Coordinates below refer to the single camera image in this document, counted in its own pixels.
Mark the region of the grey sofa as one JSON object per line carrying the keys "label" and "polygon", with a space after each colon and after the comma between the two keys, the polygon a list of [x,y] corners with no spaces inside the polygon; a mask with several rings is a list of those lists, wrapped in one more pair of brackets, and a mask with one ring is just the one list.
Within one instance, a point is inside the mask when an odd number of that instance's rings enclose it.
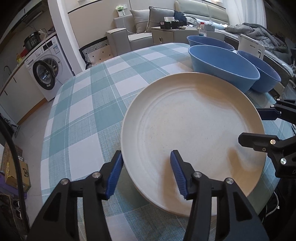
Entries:
{"label": "grey sofa", "polygon": [[174,9],[151,6],[130,12],[130,15],[115,18],[115,28],[106,32],[114,56],[152,46],[152,27],[158,27],[165,16],[174,16],[175,12],[185,14],[190,20],[229,24],[226,9],[206,1],[175,1]]}

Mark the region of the cardboard box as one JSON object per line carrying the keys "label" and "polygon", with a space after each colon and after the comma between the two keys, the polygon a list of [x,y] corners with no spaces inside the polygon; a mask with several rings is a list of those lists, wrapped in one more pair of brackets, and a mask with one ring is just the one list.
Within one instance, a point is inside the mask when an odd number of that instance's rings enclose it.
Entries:
{"label": "cardboard box", "polygon": [[[20,149],[17,146],[15,146],[15,148],[18,154],[18,162],[20,166],[23,191],[27,193],[31,188],[29,167],[27,163],[23,160],[22,149]],[[4,177],[5,185],[11,188],[18,189],[18,176],[16,173],[15,162],[7,143],[5,143],[4,151],[1,159],[1,174]]]}

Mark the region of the grey jacket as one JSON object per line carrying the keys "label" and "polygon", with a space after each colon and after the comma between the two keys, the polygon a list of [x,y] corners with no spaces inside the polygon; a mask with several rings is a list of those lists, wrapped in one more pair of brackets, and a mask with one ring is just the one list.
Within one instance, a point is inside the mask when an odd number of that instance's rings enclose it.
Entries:
{"label": "grey jacket", "polygon": [[233,34],[243,34],[255,39],[262,44],[266,50],[273,54],[288,54],[286,43],[262,25],[243,23],[240,25],[228,26],[225,31]]}

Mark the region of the beige side cabinet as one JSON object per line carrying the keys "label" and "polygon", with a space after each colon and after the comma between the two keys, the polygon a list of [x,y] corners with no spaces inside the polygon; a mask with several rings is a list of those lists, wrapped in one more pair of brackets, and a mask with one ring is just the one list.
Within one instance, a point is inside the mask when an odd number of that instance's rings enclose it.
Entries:
{"label": "beige side cabinet", "polygon": [[199,35],[199,31],[193,27],[186,27],[184,30],[180,29],[162,29],[161,27],[152,27],[152,39],[154,45],[166,43],[185,43],[188,44],[187,37],[191,35]]}

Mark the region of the white washing machine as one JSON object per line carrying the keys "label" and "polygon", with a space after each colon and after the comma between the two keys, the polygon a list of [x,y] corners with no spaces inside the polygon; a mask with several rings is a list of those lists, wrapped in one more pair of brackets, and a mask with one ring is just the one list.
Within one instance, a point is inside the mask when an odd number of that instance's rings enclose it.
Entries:
{"label": "white washing machine", "polygon": [[47,101],[74,76],[56,35],[41,42],[25,60],[25,66]]}

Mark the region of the white kitchen counter cabinet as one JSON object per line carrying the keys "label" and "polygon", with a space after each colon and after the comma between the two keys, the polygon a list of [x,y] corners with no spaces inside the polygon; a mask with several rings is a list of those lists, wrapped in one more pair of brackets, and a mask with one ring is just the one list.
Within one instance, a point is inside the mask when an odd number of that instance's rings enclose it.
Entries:
{"label": "white kitchen counter cabinet", "polygon": [[16,124],[22,124],[46,102],[25,64],[13,74],[1,94],[1,107],[7,119]]}

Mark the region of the black pressure cooker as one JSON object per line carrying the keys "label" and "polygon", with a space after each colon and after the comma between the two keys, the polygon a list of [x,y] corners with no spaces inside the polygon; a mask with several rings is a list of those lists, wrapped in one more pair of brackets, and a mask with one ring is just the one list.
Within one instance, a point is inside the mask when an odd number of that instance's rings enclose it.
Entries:
{"label": "black pressure cooker", "polygon": [[24,40],[24,45],[23,47],[28,50],[31,51],[32,49],[34,49],[38,44],[41,43],[41,41],[44,39],[44,37],[46,37],[47,34],[42,32],[42,31],[35,31],[33,33],[31,33],[28,37],[26,37],[26,39]]}

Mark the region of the clear water bottle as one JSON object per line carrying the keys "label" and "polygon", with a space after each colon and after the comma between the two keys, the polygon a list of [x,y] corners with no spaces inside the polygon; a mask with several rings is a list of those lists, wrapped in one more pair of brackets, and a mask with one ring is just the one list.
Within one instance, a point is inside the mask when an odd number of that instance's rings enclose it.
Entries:
{"label": "clear water bottle", "polygon": [[204,22],[200,23],[198,31],[199,31],[199,36],[203,36],[203,37],[207,36],[207,30]]}

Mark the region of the patterned folding chair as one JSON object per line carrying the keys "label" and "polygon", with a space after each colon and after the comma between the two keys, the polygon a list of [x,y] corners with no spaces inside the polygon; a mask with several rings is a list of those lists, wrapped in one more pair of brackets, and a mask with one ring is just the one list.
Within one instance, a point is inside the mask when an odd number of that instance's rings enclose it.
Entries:
{"label": "patterned folding chair", "polygon": [[79,52],[86,64],[85,69],[89,69],[99,63],[113,58],[107,37],[103,37],[81,47]]}

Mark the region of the far blue bowl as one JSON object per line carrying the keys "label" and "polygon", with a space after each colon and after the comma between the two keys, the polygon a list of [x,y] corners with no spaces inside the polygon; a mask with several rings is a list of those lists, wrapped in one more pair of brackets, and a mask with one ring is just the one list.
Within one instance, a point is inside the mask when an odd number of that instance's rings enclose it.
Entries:
{"label": "far blue bowl", "polygon": [[191,35],[191,36],[187,36],[187,40],[191,47],[196,45],[210,45],[210,46],[216,46],[223,49],[227,49],[229,51],[235,50],[235,48],[232,45],[211,37]]}

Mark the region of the right blue bowl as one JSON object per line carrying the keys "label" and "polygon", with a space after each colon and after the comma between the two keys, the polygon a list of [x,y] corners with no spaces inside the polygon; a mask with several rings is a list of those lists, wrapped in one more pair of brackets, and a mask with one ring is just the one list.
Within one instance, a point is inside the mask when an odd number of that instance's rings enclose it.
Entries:
{"label": "right blue bowl", "polygon": [[260,58],[241,50],[238,50],[237,53],[251,62],[260,73],[259,80],[257,80],[251,87],[256,92],[269,92],[278,83],[281,82],[281,77],[279,76],[279,74],[269,64],[267,64]]}

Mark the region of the large cream plate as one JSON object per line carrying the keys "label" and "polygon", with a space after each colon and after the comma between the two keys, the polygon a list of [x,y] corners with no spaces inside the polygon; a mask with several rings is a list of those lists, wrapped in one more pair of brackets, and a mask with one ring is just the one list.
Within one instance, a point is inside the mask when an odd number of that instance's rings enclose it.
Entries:
{"label": "large cream plate", "polygon": [[266,154],[241,146],[241,133],[264,133],[247,96],[215,76],[184,72],[156,80],[132,101],[122,124],[121,151],[130,178],[146,200],[188,216],[192,202],[178,190],[171,152],[177,150],[211,179],[233,178],[250,196]]}

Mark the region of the large blue bowl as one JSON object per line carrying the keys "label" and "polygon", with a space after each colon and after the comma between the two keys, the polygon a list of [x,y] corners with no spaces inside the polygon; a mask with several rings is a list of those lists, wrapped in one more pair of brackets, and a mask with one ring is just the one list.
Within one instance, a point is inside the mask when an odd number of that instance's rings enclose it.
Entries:
{"label": "large blue bowl", "polygon": [[221,78],[243,93],[260,78],[257,68],[247,59],[221,47],[195,45],[188,49],[195,72]]}

